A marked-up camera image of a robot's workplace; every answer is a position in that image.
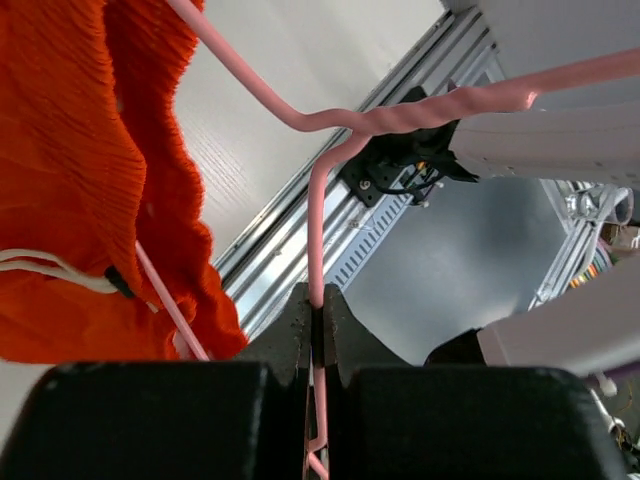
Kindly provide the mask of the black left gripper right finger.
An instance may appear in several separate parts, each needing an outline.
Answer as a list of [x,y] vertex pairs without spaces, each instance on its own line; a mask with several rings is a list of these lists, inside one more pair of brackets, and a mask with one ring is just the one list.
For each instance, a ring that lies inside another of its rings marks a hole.
[[353,315],[323,308],[334,479],[623,479],[591,394],[553,368],[412,366]]

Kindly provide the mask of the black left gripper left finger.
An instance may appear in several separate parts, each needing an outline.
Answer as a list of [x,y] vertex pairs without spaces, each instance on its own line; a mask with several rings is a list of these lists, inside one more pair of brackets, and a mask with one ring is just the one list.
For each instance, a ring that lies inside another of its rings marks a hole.
[[29,393],[1,453],[5,479],[301,479],[311,308],[229,361],[71,363]]

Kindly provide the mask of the orange shorts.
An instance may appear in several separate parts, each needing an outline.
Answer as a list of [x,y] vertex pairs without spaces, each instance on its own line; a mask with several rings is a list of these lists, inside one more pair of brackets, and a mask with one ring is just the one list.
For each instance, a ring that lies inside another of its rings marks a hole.
[[164,1],[2,3],[3,359],[177,359],[138,249],[208,354],[246,346],[173,110],[195,46]]

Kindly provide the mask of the pink hanger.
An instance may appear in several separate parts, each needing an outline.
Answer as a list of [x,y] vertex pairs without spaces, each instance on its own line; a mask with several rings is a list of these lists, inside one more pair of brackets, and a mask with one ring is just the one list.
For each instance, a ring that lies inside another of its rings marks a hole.
[[245,89],[285,125],[303,133],[329,128],[346,128],[351,132],[342,144],[322,153],[311,169],[307,202],[307,258],[310,299],[316,313],[324,309],[323,228],[328,175],[332,168],[359,153],[372,137],[439,127],[482,113],[524,111],[544,93],[618,80],[639,73],[639,51],[628,49],[487,87],[459,87],[451,93],[419,102],[376,107],[367,112],[333,108],[306,114],[282,99],[192,2],[173,1],[170,6]]

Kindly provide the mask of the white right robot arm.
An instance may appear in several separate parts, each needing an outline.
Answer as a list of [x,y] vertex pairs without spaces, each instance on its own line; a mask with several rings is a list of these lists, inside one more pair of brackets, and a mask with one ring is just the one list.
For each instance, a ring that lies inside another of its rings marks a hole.
[[[639,186],[639,5],[483,1],[507,80],[451,143],[483,177]],[[486,364],[586,377],[639,369],[639,261],[472,336]]]

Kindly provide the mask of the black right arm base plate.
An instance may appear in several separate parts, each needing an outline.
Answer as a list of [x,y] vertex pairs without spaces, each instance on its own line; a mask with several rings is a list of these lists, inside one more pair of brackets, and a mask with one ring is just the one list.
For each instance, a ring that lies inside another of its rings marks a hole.
[[476,183],[478,177],[462,167],[449,149],[457,126],[454,120],[436,128],[375,136],[344,164],[338,177],[368,208],[385,195],[407,195],[412,205],[424,205],[445,178]]

